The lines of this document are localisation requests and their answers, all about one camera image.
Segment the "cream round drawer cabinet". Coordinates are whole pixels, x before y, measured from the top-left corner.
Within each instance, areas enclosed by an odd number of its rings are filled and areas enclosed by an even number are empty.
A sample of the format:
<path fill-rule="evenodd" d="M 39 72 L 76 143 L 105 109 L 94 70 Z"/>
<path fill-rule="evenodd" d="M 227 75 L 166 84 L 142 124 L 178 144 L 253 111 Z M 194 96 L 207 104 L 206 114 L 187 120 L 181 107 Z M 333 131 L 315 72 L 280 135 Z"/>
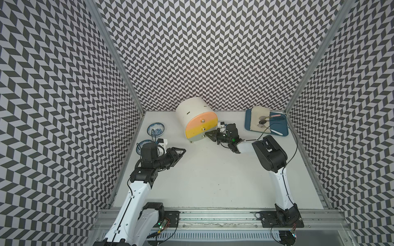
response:
<path fill-rule="evenodd" d="M 200 97 L 192 97 L 181 102 L 176 108 L 175 112 L 185 133 L 186 126 L 191 119 L 193 119 L 199 114 L 214 111 Z"/>

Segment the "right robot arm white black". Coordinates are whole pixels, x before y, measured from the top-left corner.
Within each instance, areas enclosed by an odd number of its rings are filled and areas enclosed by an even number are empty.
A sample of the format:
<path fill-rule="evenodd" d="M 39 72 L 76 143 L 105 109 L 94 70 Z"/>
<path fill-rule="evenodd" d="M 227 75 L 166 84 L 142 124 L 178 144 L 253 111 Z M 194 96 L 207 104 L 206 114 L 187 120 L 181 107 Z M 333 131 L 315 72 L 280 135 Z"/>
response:
<path fill-rule="evenodd" d="M 218 145 L 227 144 L 227 148 L 233 153 L 255 153 L 261 166 L 268 172 L 275 192 L 276 213 L 260 213 L 263 227 L 276 225 L 296 228 L 298 226 L 302 217 L 291 195 L 287 180 L 288 156 L 271 135 L 250 140 L 241 139 L 235 124 L 228 124 L 224 129 L 218 128 L 204 135 Z"/>

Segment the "grey green bottom drawer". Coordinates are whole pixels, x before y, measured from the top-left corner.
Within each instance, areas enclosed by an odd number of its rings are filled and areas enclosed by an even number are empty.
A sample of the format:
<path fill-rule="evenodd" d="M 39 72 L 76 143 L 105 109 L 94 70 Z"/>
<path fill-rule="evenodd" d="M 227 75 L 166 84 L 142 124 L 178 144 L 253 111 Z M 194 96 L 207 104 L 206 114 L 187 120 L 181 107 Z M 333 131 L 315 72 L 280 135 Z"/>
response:
<path fill-rule="evenodd" d="M 202 140 L 202 139 L 205 139 L 205 138 L 208 138 L 208 137 L 207 137 L 206 133 L 203 132 L 203 133 L 201 133 L 201 134 L 198 134 L 198 135 L 195 135 L 195 136 L 189 138 L 188 140 L 189 140 L 190 142 L 195 142 L 195 141 L 199 141 L 199 140 Z"/>

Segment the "yellow drawer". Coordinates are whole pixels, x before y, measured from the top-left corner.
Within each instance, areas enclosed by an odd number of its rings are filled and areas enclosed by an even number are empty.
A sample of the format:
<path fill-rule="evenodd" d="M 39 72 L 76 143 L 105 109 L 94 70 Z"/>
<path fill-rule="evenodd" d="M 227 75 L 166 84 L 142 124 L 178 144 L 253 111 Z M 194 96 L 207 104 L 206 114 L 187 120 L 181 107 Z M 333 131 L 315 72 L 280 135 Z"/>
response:
<path fill-rule="evenodd" d="M 218 119 L 212 120 L 204 119 L 204 121 L 197 119 L 196 121 L 190 121 L 185 129 L 185 136 L 187 139 L 192 139 L 200 134 L 205 133 L 217 126 Z"/>

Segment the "orange pink top drawer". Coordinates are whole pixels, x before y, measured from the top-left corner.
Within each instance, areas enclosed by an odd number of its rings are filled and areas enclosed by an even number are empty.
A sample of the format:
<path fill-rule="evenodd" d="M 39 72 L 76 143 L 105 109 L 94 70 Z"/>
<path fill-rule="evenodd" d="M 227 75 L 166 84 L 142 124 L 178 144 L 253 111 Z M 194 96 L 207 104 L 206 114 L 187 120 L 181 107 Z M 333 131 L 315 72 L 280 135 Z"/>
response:
<path fill-rule="evenodd" d="M 218 116 L 216 113 L 205 112 L 191 119 L 186 126 L 186 131 L 192 131 L 193 129 L 198 129 L 198 131 L 200 131 L 203 128 L 206 130 L 212 129 L 217 126 L 217 123 Z"/>

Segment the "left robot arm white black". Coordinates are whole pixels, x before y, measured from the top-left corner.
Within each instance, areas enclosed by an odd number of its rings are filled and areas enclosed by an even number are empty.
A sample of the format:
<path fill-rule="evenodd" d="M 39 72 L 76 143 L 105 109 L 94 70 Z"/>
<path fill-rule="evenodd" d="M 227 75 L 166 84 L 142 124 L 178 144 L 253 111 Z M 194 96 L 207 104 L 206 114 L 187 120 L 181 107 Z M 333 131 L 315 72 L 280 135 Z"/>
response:
<path fill-rule="evenodd" d="M 155 225 L 165 220 L 163 203 L 147 202 L 160 171 L 174 167 L 186 153 L 186 149 L 164 149 L 154 142 L 141 147 L 128 181 L 127 196 L 121 209 L 104 238 L 94 246 L 142 246 Z"/>

